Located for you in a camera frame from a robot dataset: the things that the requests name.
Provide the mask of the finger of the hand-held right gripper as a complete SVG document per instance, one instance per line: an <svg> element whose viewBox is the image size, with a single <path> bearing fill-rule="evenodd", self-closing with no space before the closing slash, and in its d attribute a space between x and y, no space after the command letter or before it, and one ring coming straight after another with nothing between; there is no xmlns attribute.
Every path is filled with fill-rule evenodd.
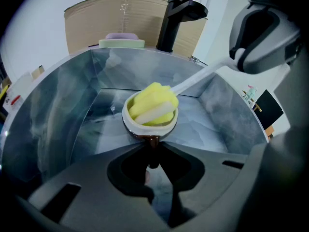
<svg viewBox="0 0 309 232"><path fill-rule="evenodd" d="M248 74L258 74L292 61L300 48L300 29L291 21L279 24L249 46L238 60L238 69Z"/></svg>
<svg viewBox="0 0 309 232"><path fill-rule="evenodd" d="M262 36L267 36L281 21L281 10L276 7L250 3L236 16L229 38L229 56L253 46Z"/></svg>

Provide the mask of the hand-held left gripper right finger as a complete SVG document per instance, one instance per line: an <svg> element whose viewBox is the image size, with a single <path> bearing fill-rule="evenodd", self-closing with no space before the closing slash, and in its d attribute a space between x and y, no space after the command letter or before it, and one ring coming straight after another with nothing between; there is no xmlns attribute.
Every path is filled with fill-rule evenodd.
<svg viewBox="0 0 309 232"><path fill-rule="evenodd" d="M246 159L246 155L161 143L159 162L172 184L168 225L177 227L205 211L234 182Z"/></svg>

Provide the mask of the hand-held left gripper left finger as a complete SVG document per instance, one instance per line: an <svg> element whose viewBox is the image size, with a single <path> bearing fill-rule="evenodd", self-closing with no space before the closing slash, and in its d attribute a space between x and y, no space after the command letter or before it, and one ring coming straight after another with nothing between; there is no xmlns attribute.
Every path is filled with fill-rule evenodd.
<svg viewBox="0 0 309 232"><path fill-rule="evenodd" d="M148 149L128 145L78 161L28 198L53 231L168 231L150 205L151 189L121 173L123 158Z"/></svg>

